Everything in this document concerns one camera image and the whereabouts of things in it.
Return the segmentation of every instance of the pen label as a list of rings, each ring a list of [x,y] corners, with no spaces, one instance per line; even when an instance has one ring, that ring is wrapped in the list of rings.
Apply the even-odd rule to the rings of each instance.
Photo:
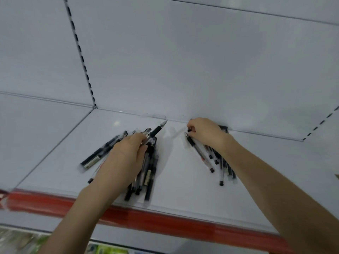
[[[84,168],[85,169],[89,169],[91,166],[93,166],[95,163],[97,163],[99,161],[99,156],[96,156],[94,159],[92,159],[90,162],[88,162]]]
[[[145,185],[148,185],[148,182],[150,181],[150,173],[151,173],[151,171],[148,170],[147,175],[146,175],[146,179],[145,179]]]

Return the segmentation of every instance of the person's right arm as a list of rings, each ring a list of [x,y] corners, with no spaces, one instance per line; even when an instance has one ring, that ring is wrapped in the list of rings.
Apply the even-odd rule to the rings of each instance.
[[[230,164],[260,210],[296,253],[339,253],[339,220],[241,146],[209,119],[192,119],[189,135],[211,146]]]

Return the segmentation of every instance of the person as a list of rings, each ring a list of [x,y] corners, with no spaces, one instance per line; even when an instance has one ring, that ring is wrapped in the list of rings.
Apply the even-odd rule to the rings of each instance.
[[[339,221],[286,177],[241,146],[209,119],[192,119],[189,135],[230,164],[266,218],[296,253],[339,253]],[[43,253],[84,253],[99,218],[141,169],[147,146],[141,133],[109,153],[94,181],[43,245]]]

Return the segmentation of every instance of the hand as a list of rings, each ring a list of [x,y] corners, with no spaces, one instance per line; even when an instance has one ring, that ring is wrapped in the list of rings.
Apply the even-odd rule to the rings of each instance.
[[[218,124],[202,117],[191,119],[187,127],[192,128],[192,131],[188,132],[189,136],[197,139],[204,145],[211,146],[218,152],[223,148],[225,142],[232,138],[230,134],[223,132]]]
[[[114,145],[107,159],[99,169],[89,186],[100,189],[100,197],[106,198],[108,204],[119,196],[135,179],[142,167],[147,145],[140,146],[146,139],[142,133],[127,136]]]

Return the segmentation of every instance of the white panel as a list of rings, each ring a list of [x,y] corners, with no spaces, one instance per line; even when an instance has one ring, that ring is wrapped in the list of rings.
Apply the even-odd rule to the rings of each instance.
[[[0,3],[0,91],[93,105],[63,0]]]
[[[339,110],[312,131],[306,142],[318,149],[326,166],[339,174]]]
[[[339,24],[339,0],[178,0]]]
[[[81,174],[76,167],[99,146],[125,129],[155,128],[159,119],[117,112],[93,111],[20,185],[19,188],[77,196],[96,169]],[[183,138],[186,125],[169,121],[158,135],[159,163],[150,203],[144,193],[134,195],[129,206],[196,219],[275,232],[238,179],[219,186],[218,173],[204,167]],[[253,153],[290,178],[320,204],[339,217],[339,184],[305,143],[232,132]],[[124,205],[124,194],[116,201]]]
[[[169,0],[69,0],[99,107],[303,139],[337,105],[338,27]]]
[[[0,224],[51,232],[57,227],[60,221],[61,219],[56,217],[0,210]],[[267,252],[262,251],[105,225],[96,225],[91,238],[132,248],[171,254],[201,253],[198,250],[204,250],[209,254],[267,254]]]
[[[0,189],[13,189],[90,110],[0,94]]]

